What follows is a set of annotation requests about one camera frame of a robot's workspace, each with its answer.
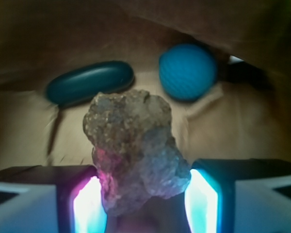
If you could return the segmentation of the gripper left finger with pink light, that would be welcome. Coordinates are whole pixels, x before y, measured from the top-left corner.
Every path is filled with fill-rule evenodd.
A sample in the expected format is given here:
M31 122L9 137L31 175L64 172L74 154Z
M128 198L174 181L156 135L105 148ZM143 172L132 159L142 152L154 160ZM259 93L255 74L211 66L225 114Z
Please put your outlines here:
M0 170L0 233L103 233L100 191L92 165Z

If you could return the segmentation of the gripper right finger with cyan light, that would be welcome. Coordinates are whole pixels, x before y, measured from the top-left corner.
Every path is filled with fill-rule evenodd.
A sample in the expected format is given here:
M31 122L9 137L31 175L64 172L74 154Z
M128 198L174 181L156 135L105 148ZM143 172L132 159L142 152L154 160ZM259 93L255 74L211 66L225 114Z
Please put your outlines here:
M184 193L193 233L291 233L291 163L198 159Z

